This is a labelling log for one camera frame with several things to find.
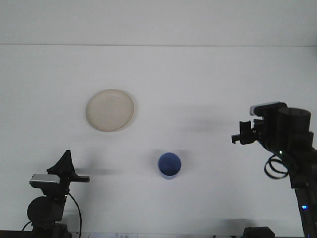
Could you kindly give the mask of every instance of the cable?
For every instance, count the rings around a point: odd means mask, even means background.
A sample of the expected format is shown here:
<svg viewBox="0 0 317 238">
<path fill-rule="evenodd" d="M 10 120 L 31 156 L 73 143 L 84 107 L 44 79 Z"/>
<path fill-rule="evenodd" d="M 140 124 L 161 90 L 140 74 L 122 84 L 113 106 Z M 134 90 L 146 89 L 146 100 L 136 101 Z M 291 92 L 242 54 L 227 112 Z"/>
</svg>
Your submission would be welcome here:
<svg viewBox="0 0 317 238">
<path fill-rule="evenodd" d="M 75 198 L 70 194 L 68 193 L 69 196 L 74 200 L 77 208 L 78 208 L 78 212 L 79 212 L 79 220 L 80 220 L 80 223 L 79 223 L 79 238 L 81 237 L 81 228 L 82 228 L 82 217 L 81 217 L 81 212 L 80 212 L 80 209 L 79 209 L 79 206 L 78 206 L 78 203 L 76 202 Z"/>
<path fill-rule="evenodd" d="M 269 157 L 268 161 L 265 163 L 265 165 L 264 165 L 264 172 L 265 172 L 265 174 L 266 174 L 268 177 L 270 177 L 271 179 L 283 179 L 283 178 L 287 177 L 287 176 L 288 176 L 288 171 L 287 171 L 287 172 L 283 172 L 283 171 L 277 170 L 277 169 L 273 166 L 272 162 L 276 162 L 276 163 L 279 163 L 279 164 L 281 164 L 281 165 L 283 165 L 283 166 L 285 167 L 285 165 L 283 164 L 283 161 L 282 161 L 281 159 L 274 159 L 274 157 L 275 157 L 275 155 L 272 155 L 271 157 Z M 277 177 L 277 176 L 273 176 L 272 174 L 270 174 L 270 173 L 267 171 L 267 169 L 266 169 L 266 166 L 267 166 L 267 165 L 269 165 L 269 167 L 270 167 L 274 172 L 276 172 L 276 173 L 278 173 L 278 174 L 283 174 L 283 176 Z"/>
<path fill-rule="evenodd" d="M 25 226 L 22 228 L 22 230 L 21 231 L 24 231 L 24 229 L 27 227 L 27 225 L 28 224 L 30 224 L 31 223 L 31 221 L 29 221 L 27 224 L 25 224 Z"/>
</svg>

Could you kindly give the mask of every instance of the white plate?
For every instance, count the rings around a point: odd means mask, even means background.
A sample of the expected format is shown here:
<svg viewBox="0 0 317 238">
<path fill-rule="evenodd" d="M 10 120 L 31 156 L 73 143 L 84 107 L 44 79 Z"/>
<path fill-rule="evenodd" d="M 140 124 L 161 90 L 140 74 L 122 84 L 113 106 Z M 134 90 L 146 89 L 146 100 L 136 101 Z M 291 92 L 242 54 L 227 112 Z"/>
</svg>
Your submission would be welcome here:
<svg viewBox="0 0 317 238">
<path fill-rule="evenodd" d="M 87 121 L 102 131 L 115 131 L 126 126 L 132 119 L 134 104 L 131 97 L 118 89 L 106 89 L 89 101 Z"/>
</svg>

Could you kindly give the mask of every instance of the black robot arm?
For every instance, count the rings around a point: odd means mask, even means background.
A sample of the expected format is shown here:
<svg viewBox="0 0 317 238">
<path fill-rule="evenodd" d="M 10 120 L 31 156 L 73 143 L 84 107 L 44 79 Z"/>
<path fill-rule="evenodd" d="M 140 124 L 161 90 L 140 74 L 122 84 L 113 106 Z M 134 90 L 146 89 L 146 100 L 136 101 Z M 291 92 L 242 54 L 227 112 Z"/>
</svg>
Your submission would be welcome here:
<svg viewBox="0 0 317 238">
<path fill-rule="evenodd" d="M 273 153 L 266 165 L 275 172 L 289 175 L 305 238 L 317 238 L 317 151 L 312 147 L 314 134 L 309 131 L 311 113 L 274 102 L 253 106 L 250 114 L 262 119 L 255 119 L 253 128 L 250 121 L 240 122 L 240 134 L 233 135 L 232 142 L 240 140 L 241 144 L 250 144 L 257 141 Z M 288 171 L 276 170 L 272 161 L 279 162 Z M 270 176 L 266 165 L 264 171 Z"/>
</svg>

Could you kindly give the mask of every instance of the blue cylinder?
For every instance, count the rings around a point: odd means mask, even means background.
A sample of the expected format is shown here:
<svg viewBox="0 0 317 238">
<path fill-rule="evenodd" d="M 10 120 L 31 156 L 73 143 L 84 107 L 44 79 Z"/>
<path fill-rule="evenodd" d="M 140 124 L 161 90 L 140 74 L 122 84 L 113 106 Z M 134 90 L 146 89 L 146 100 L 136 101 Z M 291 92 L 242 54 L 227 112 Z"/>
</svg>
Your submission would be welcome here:
<svg viewBox="0 0 317 238">
<path fill-rule="evenodd" d="M 173 179 L 177 176 L 181 168 L 181 161 L 174 153 L 165 153 L 158 160 L 158 169 L 165 179 Z"/>
</svg>

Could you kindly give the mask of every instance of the white wall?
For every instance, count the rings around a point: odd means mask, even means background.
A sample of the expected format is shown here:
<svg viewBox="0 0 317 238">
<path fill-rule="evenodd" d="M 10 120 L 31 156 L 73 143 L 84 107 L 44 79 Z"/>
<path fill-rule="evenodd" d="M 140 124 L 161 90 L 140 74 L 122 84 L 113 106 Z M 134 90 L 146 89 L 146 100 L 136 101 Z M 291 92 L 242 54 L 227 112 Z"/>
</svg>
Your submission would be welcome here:
<svg viewBox="0 0 317 238">
<path fill-rule="evenodd" d="M 249 106 L 281 100 L 313 113 L 315 47 L 1 46 L 1 229 L 20 229 L 41 195 L 28 181 L 71 149 L 88 184 L 72 183 L 87 232 L 240 234 L 270 226 L 302 234 L 288 179 L 267 178 L 270 153 L 233 145 Z M 101 132 L 85 118 L 89 99 L 128 91 L 136 113 L 124 130 Z M 174 180 L 156 162 L 183 162 Z M 68 200 L 64 221 L 78 229 Z"/>
<path fill-rule="evenodd" d="M 1 0 L 0 43 L 316 46 L 315 0 Z"/>
<path fill-rule="evenodd" d="M 0 229 L 23 227 L 42 194 L 32 174 L 70 149 L 91 176 L 70 186 L 86 232 L 302 235 L 289 180 L 263 172 L 270 153 L 230 137 L 249 106 L 270 101 L 311 111 L 317 131 L 317 47 L 303 47 L 317 45 L 316 10 L 314 0 L 0 1 Z M 118 132 L 85 118 L 107 88 L 135 102 Z M 156 168 L 167 151 L 183 162 L 171 181 Z M 70 199 L 63 221 L 79 229 Z"/>
</svg>

